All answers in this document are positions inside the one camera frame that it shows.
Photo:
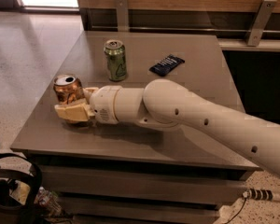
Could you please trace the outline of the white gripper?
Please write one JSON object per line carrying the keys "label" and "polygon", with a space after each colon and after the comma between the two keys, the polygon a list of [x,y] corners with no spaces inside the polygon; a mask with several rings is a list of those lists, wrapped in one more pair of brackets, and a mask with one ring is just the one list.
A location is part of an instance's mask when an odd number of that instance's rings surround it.
{"label": "white gripper", "polygon": [[115,115],[115,99],[121,86],[104,86],[84,88],[85,98],[76,100],[68,105],[55,105],[59,118],[72,122],[95,119],[104,124],[118,124]]}

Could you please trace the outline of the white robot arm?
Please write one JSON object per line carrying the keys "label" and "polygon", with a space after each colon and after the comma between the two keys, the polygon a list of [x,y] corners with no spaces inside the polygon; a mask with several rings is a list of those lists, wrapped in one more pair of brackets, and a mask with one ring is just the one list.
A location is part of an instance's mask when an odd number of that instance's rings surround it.
{"label": "white robot arm", "polygon": [[280,125],[216,105],[167,79],[144,88],[84,88],[70,74],[54,79],[55,111],[69,122],[132,123],[153,130],[186,125],[280,177]]}

